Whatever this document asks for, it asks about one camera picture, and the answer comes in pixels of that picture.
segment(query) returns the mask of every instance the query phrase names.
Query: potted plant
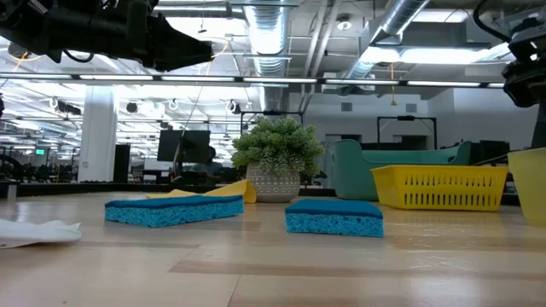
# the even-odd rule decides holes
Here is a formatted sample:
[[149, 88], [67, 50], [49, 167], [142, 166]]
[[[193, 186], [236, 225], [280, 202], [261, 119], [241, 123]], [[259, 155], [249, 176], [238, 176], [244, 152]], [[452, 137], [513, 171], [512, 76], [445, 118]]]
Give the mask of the potted plant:
[[291, 118], [258, 119], [233, 146], [233, 165], [247, 166], [247, 179], [262, 202], [288, 202], [298, 196], [300, 172], [315, 176], [320, 171], [315, 159], [324, 152], [315, 127], [302, 127]]

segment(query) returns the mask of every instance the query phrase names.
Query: white wall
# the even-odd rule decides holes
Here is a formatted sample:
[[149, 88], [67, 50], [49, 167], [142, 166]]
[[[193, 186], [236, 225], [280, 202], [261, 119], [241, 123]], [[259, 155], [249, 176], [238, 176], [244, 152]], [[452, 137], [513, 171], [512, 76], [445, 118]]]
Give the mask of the white wall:
[[[299, 103], [299, 95], [290, 96], [291, 105]], [[392, 106], [392, 96], [378, 98], [375, 95], [354, 95], [340, 97], [337, 95], [314, 95], [305, 114], [305, 124], [317, 128], [319, 141], [326, 141], [326, 135], [360, 135], [362, 142], [377, 142], [378, 116], [400, 116], [406, 113], [406, 103], [415, 103], [416, 117], [428, 116], [427, 101], [422, 101], [418, 95], [396, 95], [397, 106]], [[352, 112], [341, 112], [341, 103], [351, 102]], [[428, 146], [433, 148], [433, 124], [425, 121], [398, 122], [383, 119], [381, 121], [381, 141], [394, 142], [394, 136], [429, 136]]]
[[460, 138], [456, 131], [455, 91], [446, 90], [428, 101], [428, 113], [438, 122], [438, 146], [451, 146]]
[[[425, 123], [432, 129], [432, 123], [428, 121]], [[326, 135], [342, 134], [360, 135], [362, 142], [377, 142], [376, 117], [337, 119], [335, 117], [306, 116], [305, 124], [314, 125], [317, 128], [317, 138], [320, 142], [326, 141]], [[382, 142], [394, 142], [394, 136], [429, 136], [432, 141], [433, 133], [421, 121], [398, 122], [394, 119], [383, 119], [381, 125], [385, 125], [381, 130]]]
[[503, 90], [455, 90], [457, 133], [469, 141], [505, 141], [511, 149], [531, 146], [538, 106], [516, 107]]
[[438, 118], [440, 146], [461, 139], [510, 142], [511, 149], [531, 145], [537, 106], [519, 108], [502, 90], [451, 89], [428, 102]]

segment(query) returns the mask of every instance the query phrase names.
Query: green plant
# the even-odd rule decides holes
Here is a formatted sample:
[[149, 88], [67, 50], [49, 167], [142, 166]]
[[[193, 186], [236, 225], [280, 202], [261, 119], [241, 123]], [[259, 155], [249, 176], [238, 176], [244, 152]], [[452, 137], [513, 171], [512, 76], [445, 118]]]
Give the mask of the green plant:
[[262, 171], [286, 175], [291, 170], [314, 176], [320, 171], [315, 158], [324, 148], [315, 137], [315, 127], [302, 127], [294, 119], [258, 119], [249, 134], [233, 141], [235, 167], [257, 164]]

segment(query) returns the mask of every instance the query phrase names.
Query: yellow basket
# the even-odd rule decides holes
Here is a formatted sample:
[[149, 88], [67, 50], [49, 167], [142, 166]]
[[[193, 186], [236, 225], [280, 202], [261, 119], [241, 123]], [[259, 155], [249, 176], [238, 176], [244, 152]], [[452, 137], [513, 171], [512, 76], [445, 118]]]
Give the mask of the yellow basket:
[[389, 165], [372, 170], [382, 205], [400, 209], [497, 211], [507, 167]]
[[510, 172], [520, 197], [523, 216], [529, 224], [546, 225], [546, 148], [508, 154]]

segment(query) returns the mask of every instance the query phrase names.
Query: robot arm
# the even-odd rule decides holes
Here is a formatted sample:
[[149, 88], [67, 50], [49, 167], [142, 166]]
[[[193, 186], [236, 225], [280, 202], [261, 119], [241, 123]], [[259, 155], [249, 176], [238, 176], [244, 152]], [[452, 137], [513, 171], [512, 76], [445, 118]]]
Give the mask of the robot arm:
[[211, 60], [212, 48], [151, 15], [159, 0], [0, 0], [0, 35], [60, 63], [63, 50], [164, 72]]

